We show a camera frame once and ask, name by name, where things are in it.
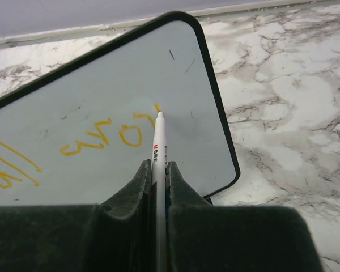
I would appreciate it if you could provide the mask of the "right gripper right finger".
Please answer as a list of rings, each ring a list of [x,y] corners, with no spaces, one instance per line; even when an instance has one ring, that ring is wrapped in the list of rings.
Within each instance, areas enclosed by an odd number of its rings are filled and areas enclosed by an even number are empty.
[[[169,181],[172,271],[322,271],[305,220],[283,206],[213,206],[182,177]]]

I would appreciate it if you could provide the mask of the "white marker pen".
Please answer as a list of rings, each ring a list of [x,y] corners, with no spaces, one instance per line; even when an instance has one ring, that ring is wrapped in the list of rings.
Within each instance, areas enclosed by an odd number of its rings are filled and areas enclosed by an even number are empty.
[[[155,271],[167,271],[166,170],[167,144],[165,118],[158,112],[155,120],[152,153],[152,191],[154,192]]]

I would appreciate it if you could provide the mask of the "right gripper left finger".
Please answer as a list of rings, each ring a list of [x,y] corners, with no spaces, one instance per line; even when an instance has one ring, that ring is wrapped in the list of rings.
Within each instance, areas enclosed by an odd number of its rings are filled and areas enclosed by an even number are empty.
[[[0,271],[150,271],[151,163],[102,204],[0,206]]]

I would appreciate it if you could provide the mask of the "black framed whiteboard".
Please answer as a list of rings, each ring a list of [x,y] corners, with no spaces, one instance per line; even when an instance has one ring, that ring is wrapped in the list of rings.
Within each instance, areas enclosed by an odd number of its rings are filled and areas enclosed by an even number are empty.
[[[240,177],[198,20],[164,14],[0,98],[0,206],[101,203],[152,157],[201,196]]]

